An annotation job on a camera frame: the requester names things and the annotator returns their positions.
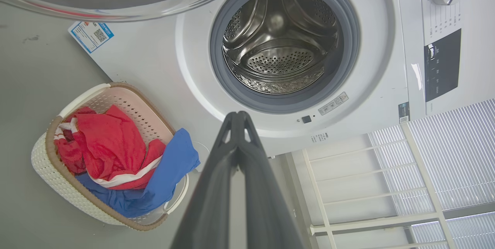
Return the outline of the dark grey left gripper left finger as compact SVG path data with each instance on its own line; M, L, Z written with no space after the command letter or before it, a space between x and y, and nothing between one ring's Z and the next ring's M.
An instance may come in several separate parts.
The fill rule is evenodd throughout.
M172 249L229 247L230 181L237 168L237 137L229 113L171 244Z

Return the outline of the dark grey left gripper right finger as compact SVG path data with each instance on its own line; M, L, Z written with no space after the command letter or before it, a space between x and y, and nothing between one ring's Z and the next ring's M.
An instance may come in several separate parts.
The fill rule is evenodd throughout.
M245 176L248 249L302 249L301 234L280 191L265 149L245 111L240 119L239 160Z

